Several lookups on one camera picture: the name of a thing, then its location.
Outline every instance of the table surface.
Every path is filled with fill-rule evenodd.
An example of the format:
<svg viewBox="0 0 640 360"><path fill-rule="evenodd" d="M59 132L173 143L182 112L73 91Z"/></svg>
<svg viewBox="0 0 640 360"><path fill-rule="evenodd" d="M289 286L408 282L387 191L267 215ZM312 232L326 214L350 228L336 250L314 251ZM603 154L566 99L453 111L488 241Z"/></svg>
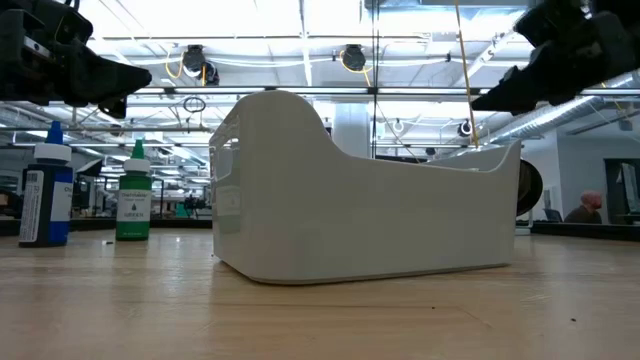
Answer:
<svg viewBox="0 0 640 360"><path fill-rule="evenodd" d="M518 237L512 266L285 287L211 256L211 231L148 243L0 238L0 358L639 359L640 244Z"/></svg>

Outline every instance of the ceiling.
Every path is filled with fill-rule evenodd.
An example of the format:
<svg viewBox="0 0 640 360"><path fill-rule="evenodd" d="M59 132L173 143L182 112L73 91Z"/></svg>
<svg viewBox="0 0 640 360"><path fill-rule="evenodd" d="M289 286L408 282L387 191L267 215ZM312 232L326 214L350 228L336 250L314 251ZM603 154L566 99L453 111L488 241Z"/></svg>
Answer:
<svg viewBox="0 0 640 360"><path fill-rule="evenodd" d="M152 87L200 86L177 73L181 53L188 45L204 45L208 60L220 74L220 86L358 87L369 86L361 73L347 71L339 60L347 44L359 44L367 67L378 51L379 67L368 73L378 87L461 88L465 86L456 9L451 1L381 1L376 22L379 44L372 34L371 0L82 0L80 13L94 26L88 46L98 55L141 66L153 75ZM510 29L525 11L525 0L462 0L460 21L470 74L470 86L495 86L505 71L526 65L532 47ZM75 143L129 143L144 136L149 143L202 144L181 149L188 164L207 163L204 145L241 95L206 95L206 109L191 115L182 107L185 96L136 94L129 98L127 118L115 120L94 111L77 109L76 125L90 129L69 134ZM367 103L366 94L306 95L319 115L335 117L335 104ZM407 124L400 136L407 142L458 142L457 126L469 117L466 97L397 95L379 99L389 119ZM38 108L19 104L29 119L46 123L46 117L74 124L73 109L64 104ZM513 121L509 114L476 112L482 134L497 131ZM108 130L120 126L127 131ZM386 132L395 140L391 132ZM20 142L40 141L21 134ZM127 148L93 148L100 154L127 153ZM162 156L154 160L166 162Z"/></svg>

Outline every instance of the green bottle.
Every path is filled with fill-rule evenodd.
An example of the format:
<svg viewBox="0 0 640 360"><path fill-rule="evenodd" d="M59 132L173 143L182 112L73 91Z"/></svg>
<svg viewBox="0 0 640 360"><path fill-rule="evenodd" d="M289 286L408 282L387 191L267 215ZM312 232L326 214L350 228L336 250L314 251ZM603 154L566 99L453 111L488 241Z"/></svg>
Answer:
<svg viewBox="0 0 640 360"><path fill-rule="evenodd" d="M125 175L120 177L116 240L149 239L151 218L151 163L144 158L142 140L136 140L133 154L124 162Z"/></svg>

